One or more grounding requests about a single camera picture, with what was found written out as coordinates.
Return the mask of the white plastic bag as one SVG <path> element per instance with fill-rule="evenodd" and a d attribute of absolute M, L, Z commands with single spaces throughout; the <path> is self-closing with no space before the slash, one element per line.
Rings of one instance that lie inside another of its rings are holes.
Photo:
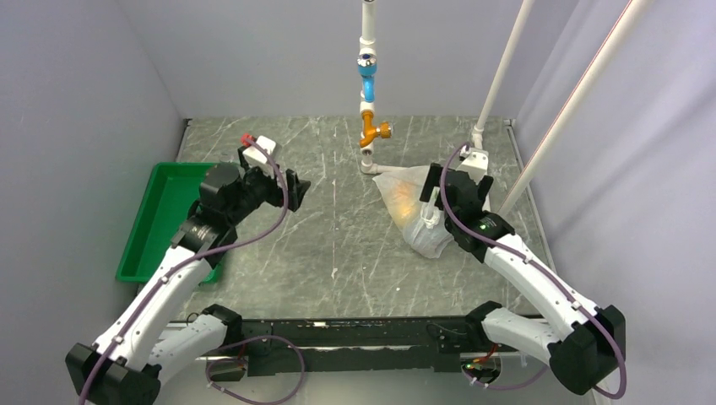
<path fill-rule="evenodd" d="M 437 224 L 427 229 L 420 220 L 420 209 L 426 202 L 426 177 L 429 166 L 414 166 L 382 173 L 374 182 L 388 213 L 398 227 L 405 243 L 428 259 L 437 259 L 453 236 L 445 228 L 447 214 L 437 208 Z M 429 203 L 439 194 L 436 188 Z"/>

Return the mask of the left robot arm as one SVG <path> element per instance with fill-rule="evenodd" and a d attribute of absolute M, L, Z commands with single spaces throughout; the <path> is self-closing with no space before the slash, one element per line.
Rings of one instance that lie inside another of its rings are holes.
<path fill-rule="evenodd" d="M 280 208 L 282 217 L 296 211 L 311 185 L 293 170 L 266 174 L 231 163 L 209 168 L 152 278 L 91 345 L 69 350 L 65 363 L 79 403 L 152 404 L 162 386 L 198 356 L 237 351 L 242 318 L 221 305 L 204 309 L 173 337 L 161 340 L 160 334 L 226 252 L 241 246 L 240 222 L 264 203 Z"/>

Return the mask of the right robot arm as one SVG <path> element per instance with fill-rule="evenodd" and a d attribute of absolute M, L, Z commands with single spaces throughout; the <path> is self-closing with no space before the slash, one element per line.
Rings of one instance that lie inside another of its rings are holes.
<path fill-rule="evenodd" d="M 626 318 L 615 306 L 601 307 L 549 269 L 516 230 L 484 208 L 493 180 L 474 182 L 467 173 L 433 163 L 420 201 L 444 213 L 444 228 L 458 246 L 502 275 L 542 316 L 535 321 L 488 301 L 465 317 L 470 347 L 493 343 L 531 356 L 570 392 L 595 390 L 610 399 L 626 391 Z"/>

